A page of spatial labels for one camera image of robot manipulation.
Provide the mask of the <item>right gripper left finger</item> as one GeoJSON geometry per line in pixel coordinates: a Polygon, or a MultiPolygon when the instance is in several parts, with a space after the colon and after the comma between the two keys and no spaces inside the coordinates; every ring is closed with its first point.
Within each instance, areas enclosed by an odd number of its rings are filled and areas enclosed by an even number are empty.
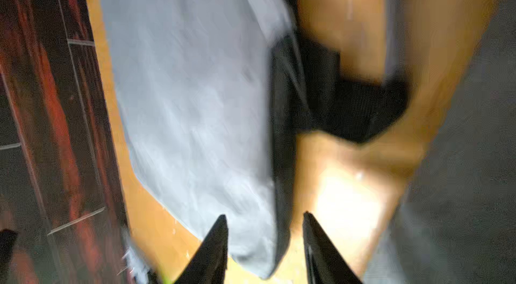
{"type": "Polygon", "coordinates": [[[228,226],[220,215],[175,284],[223,284],[228,260],[228,226]]]}

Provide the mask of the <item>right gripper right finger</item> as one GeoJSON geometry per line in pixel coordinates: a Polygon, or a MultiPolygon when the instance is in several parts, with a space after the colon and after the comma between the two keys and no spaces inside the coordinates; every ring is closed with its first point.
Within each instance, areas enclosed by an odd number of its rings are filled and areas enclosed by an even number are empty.
{"type": "Polygon", "coordinates": [[[362,284],[313,214],[304,213],[302,230],[308,283],[362,284]]]}

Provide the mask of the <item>grey laptop bag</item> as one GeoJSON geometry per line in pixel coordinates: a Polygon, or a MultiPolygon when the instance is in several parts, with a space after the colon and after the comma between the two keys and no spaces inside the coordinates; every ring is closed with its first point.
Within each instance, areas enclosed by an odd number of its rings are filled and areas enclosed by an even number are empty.
{"type": "Polygon", "coordinates": [[[515,282],[515,0],[499,1],[363,281],[515,282]]]}
{"type": "Polygon", "coordinates": [[[191,234],[227,218],[228,254],[270,278],[290,243],[298,132],[364,144],[407,108],[399,0],[383,80],[343,78],[297,30],[296,0],[101,0],[120,117],[142,186],[191,234]]]}

